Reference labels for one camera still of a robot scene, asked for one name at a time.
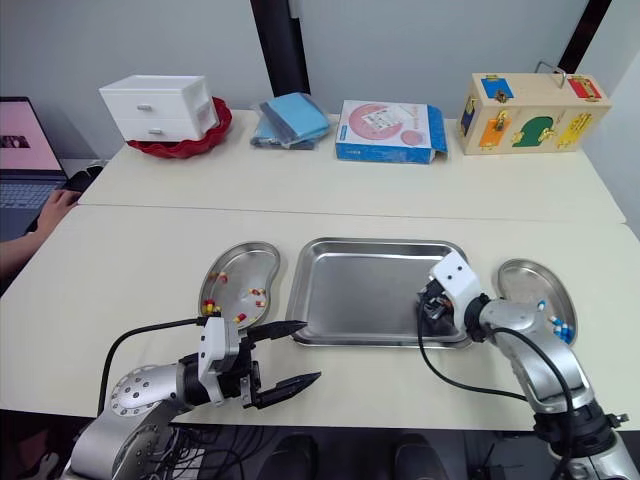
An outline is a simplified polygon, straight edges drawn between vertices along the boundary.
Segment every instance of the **blue puzzle piece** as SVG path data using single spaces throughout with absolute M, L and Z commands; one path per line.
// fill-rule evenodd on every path
M 509 84 L 504 78 L 483 78 L 482 85 L 489 98 L 496 98 L 498 90 L 503 91 L 507 98 L 513 98 Z

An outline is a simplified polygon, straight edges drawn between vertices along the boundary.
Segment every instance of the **silver metal tray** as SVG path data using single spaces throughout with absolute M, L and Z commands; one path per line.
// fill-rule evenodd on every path
M 417 292 L 451 251 L 447 242 L 319 238 L 300 252 L 286 318 L 308 325 L 304 345 L 417 347 Z M 431 348 L 471 343 L 425 342 Z
M 204 302 L 213 300 L 224 317 L 237 318 L 242 330 L 265 317 L 271 300 L 271 283 L 280 267 L 280 254 L 265 242 L 236 245 L 223 253 L 207 272 L 198 297 L 198 311 L 206 314 Z M 260 293 L 251 293 L 256 289 Z
M 576 312 L 569 293 L 558 277 L 547 267 L 531 260 L 516 258 L 503 263 L 498 269 L 498 294 L 519 303 L 546 303 L 547 318 L 556 316 L 573 327 L 573 345 L 578 336 Z

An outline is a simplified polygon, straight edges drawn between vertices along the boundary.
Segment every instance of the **person's hand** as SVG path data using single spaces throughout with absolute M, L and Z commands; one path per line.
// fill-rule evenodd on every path
M 80 198 L 80 193 L 70 190 L 54 190 L 49 195 L 49 199 L 42 207 L 40 217 L 38 218 L 38 228 L 34 235 L 38 235 L 42 241 L 53 232 L 60 220 L 75 207 Z

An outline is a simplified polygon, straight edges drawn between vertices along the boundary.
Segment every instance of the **laptop keyboard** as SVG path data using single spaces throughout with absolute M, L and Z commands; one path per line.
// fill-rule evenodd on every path
M 56 188 L 51 183 L 3 183 L 0 185 L 0 208 L 38 210 Z

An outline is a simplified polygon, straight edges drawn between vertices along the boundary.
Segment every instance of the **red plate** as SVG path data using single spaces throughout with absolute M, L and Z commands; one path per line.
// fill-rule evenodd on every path
M 127 145 L 141 152 L 160 158 L 189 158 L 199 153 L 208 152 L 218 145 L 231 125 L 231 110 L 224 100 L 213 97 L 213 105 L 218 114 L 218 125 L 207 130 L 200 140 L 183 140 L 182 142 L 139 142 L 129 140 Z

